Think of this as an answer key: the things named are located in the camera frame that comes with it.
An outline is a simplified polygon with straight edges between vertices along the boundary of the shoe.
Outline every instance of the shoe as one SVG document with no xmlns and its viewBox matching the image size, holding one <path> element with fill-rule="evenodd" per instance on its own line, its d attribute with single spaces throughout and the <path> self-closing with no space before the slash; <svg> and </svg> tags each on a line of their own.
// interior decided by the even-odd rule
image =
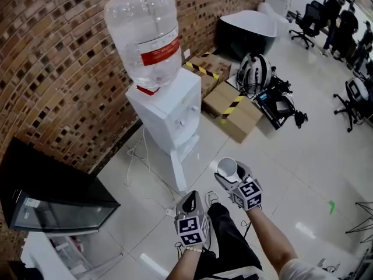
<svg viewBox="0 0 373 280">
<path fill-rule="evenodd" d="M 340 53 L 338 51 L 335 51 L 333 54 L 334 59 L 339 59 L 340 58 Z"/>
<path fill-rule="evenodd" d="M 329 51 L 329 49 L 321 48 L 321 49 L 320 49 L 320 53 L 321 53 L 322 56 L 325 56 L 325 57 L 330 56 L 330 51 Z"/>
<path fill-rule="evenodd" d="M 220 197 L 215 191 L 208 192 L 205 196 L 205 201 L 208 208 L 210 208 L 214 203 L 221 203 Z"/>
</svg>

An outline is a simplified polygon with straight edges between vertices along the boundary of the person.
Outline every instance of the person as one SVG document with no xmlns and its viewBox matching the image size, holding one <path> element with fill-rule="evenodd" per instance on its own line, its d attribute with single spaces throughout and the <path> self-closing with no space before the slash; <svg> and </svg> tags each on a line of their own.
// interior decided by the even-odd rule
<svg viewBox="0 0 373 280">
<path fill-rule="evenodd" d="M 261 262 L 236 228 L 228 209 L 220 203 L 217 193 L 208 192 L 206 203 L 219 245 L 219 258 L 201 244 L 195 245 L 195 251 L 184 251 L 167 280 L 265 279 Z M 286 236 L 260 208 L 246 213 L 280 280 L 336 280 L 328 272 L 300 261 Z"/>
<path fill-rule="evenodd" d="M 323 12 L 322 12 L 322 21 L 323 26 L 328 26 L 329 32 L 328 37 L 325 41 L 321 53 L 325 56 L 329 55 L 329 47 L 333 41 L 334 32 L 336 30 L 336 21 L 339 17 L 339 12 L 342 9 L 342 6 L 346 3 L 346 0 L 328 0 L 326 1 Z"/>
<path fill-rule="evenodd" d="M 366 31 L 364 32 L 363 38 L 359 42 L 357 49 L 353 56 L 349 59 L 347 67 L 355 69 L 356 72 L 359 72 L 361 65 L 364 62 L 364 58 L 368 53 L 372 51 L 372 42 L 373 42 L 373 32 L 370 22 L 366 21 L 365 25 L 367 26 Z"/>
<path fill-rule="evenodd" d="M 357 32 L 359 27 L 358 20 L 355 17 L 355 7 L 350 4 L 348 10 L 340 14 L 340 24 L 335 33 L 332 53 L 334 58 L 342 60 L 349 46 L 353 41 L 352 35 Z"/>
</svg>

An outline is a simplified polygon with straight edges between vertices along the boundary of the plastic water jug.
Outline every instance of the plastic water jug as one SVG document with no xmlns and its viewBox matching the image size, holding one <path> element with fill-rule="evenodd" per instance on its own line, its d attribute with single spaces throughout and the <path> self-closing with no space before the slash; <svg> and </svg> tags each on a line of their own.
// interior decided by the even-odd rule
<svg viewBox="0 0 373 280">
<path fill-rule="evenodd" d="M 110 0 L 105 21 L 131 79 L 156 91 L 181 67 L 175 0 Z"/>
</svg>

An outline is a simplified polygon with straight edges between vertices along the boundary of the red label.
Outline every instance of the red label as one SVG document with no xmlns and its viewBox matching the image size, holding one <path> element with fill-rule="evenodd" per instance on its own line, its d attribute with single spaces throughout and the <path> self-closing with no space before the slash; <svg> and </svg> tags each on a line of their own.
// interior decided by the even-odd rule
<svg viewBox="0 0 373 280">
<path fill-rule="evenodd" d="M 179 38 L 177 37 L 163 48 L 141 54 L 142 62 L 144 63 L 144 66 L 147 66 L 166 60 L 179 49 L 179 46 L 180 42 Z"/>
</svg>

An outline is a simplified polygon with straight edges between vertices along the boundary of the black office chair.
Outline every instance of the black office chair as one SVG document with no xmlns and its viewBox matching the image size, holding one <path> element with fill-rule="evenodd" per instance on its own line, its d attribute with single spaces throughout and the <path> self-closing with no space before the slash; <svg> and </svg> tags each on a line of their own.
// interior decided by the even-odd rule
<svg viewBox="0 0 373 280">
<path fill-rule="evenodd" d="M 363 118 L 368 114 L 369 93 L 364 83 L 359 78 L 350 79 L 346 81 L 345 85 L 349 100 L 343 100 L 338 94 L 333 94 L 333 97 L 338 97 L 344 105 L 344 109 L 334 111 L 334 115 L 338 113 L 347 113 L 350 122 L 350 127 L 347 129 L 347 132 L 351 132 L 353 123 L 356 124 L 358 121 L 358 116 Z"/>
<path fill-rule="evenodd" d="M 297 36 L 291 37 L 291 39 L 294 40 L 296 37 L 299 37 L 302 40 L 304 40 L 307 45 L 306 50 L 309 49 L 308 43 L 311 43 L 312 47 L 314 47 L 315 44 L 307 36 L 315 37 L 316 35 L 320 34 L 321 11 L 316 7 L 312 6 L 311 4 L 307 4 L 305 7 L 304 17 L 301 19 L 300 13 L 299 11 L 297 11 L 297 17 L 295 18 L 295 22 L 299 25 L 303 32 L 290 30 L 289 33 L 294 32 L 298 34 Z"/>
<path fill-rule="evenodd" d="M 317 10 L 319 10 L 320 13 L 322 13 L 323 9 L 324 9 L 324 4 L 320 3 L 319 1 L 316 1 L 316 0 L 313 0 L 311 2 L 311 5 L 316 8 Z"/>
</svg>

